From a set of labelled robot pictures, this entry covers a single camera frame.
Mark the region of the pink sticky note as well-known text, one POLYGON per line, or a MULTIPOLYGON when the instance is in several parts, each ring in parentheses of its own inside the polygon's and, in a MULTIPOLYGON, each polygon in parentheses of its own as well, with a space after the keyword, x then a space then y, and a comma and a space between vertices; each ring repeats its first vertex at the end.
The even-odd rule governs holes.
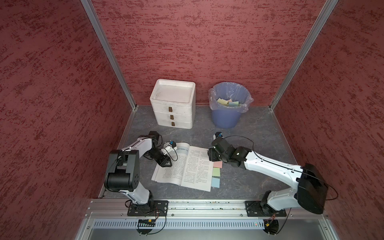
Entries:
POLYGON ((213 167, 221 169, 223 167, 223 162, 222 161, 213 162, 213 167))

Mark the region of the illustrated book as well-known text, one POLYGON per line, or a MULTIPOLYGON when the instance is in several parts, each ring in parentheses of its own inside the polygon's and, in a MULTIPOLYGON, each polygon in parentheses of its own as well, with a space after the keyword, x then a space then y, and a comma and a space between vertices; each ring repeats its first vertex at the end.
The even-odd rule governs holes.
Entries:
POLYGON ((157 165, 152 181, 209 192, 214 167, 209 160, 208 149, 188 143, 176 144, 177 150, 169 154, 173 166, 162 168, 157 165))

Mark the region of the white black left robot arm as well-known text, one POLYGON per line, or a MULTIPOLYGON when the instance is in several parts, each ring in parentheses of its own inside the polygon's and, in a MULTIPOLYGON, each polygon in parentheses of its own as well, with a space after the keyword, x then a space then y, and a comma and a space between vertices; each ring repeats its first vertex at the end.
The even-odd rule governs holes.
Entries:
POLYGON ((154 160, 162 168, 173 166, 169 151, 159 141, 161 135, 150 131, 141 135, 129 146, 121 150, 112 150, 109 154, 104 187, 106 190, 121 193, 131 200, 130 208, 143 215, 151 214, 155 209, 154 197, 140 183, 140 158, 154 160))

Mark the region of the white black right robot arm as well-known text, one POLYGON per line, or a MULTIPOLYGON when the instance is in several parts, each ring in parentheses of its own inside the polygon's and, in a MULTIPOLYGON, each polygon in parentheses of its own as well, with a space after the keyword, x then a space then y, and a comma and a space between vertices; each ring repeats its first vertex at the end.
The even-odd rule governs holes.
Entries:
POLYGON ((253 149, 235 148, 221 133, 214 137, 208 156, 211 162, 261 173, 288 185, 285 190, 267 191, 261 201, 249 204, 248 216, 272 217, 294 208, 317 215, 324 212, 329 186, 314 165, 291 165, 260 155, 253 149))

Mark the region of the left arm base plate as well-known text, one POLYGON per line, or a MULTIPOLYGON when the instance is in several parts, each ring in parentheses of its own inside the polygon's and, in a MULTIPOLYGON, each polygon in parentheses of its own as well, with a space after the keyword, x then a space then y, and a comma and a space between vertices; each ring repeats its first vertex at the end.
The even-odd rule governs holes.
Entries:
POLYGON ((169 201, 153 201, 145 205, 130 203, 128 207, 128 217, 166 217, 169 201))

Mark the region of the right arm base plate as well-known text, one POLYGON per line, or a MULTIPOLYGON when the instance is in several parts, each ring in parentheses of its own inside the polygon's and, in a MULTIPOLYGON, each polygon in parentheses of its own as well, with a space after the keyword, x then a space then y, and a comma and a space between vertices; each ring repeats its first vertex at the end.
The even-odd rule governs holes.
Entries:
POLYGON ((276 211, 267 205, 262 206, 261 201, 245 201, 248 217, 286 217, 285 210, 276 211))

